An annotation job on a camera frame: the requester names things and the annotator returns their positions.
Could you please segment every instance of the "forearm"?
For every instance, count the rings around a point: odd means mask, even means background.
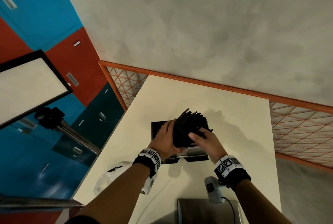
[[[235,189],[235,194],[250,224],[291,222],[251,183],[242,180]]]
[[[128,223],[149,174],[148,167],[140,163],[132,165],[86,205],[78,215],[90,216],[101,224]]]

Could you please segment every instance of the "black wristband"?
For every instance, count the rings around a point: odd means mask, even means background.
[[[248,179],[251,181],[251,177],[249,174],[243,169],[234,169],[231,171],[225,178],[221,175],[221,173],[215,169],[215,174],[219,178],[219,182],[221,185],[225,185],[235,191],[237,185],[244,179]]]
[[[150,169],[149,176],[152,178],[161,165],[161,157],[155,150],[144,149],[139,153],[138,157],[134,160],[132,165],[135,163],[141,163],[148,167]]]

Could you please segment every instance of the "fingernail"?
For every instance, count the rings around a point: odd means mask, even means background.
[[[195,137],[194,133],[189,133],[189,138],[193,139]]]

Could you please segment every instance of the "red panel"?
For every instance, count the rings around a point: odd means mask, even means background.
[[[80,41],[80,44],[75,47],[77,41]],[[45,53],[65,80],[71,84],[74,95],[84,106],[87,106],[106,85],[107,79],[98,64],[100,58],[84,28]],[[66,76],[69,72],[78,81],[78,86]]]
[[[0,64],[32,52],[2,18],[0,30]]]
[[[32,213],[8,213],[0,214],[0,223],[3,224],[54,224],[61,211],[56,212],[32,212]]]

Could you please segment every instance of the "black sleeve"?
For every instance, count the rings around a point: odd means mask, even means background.
[[[65,224],[100,224],[94,218],[84,215],[78,215],[69,219]]]

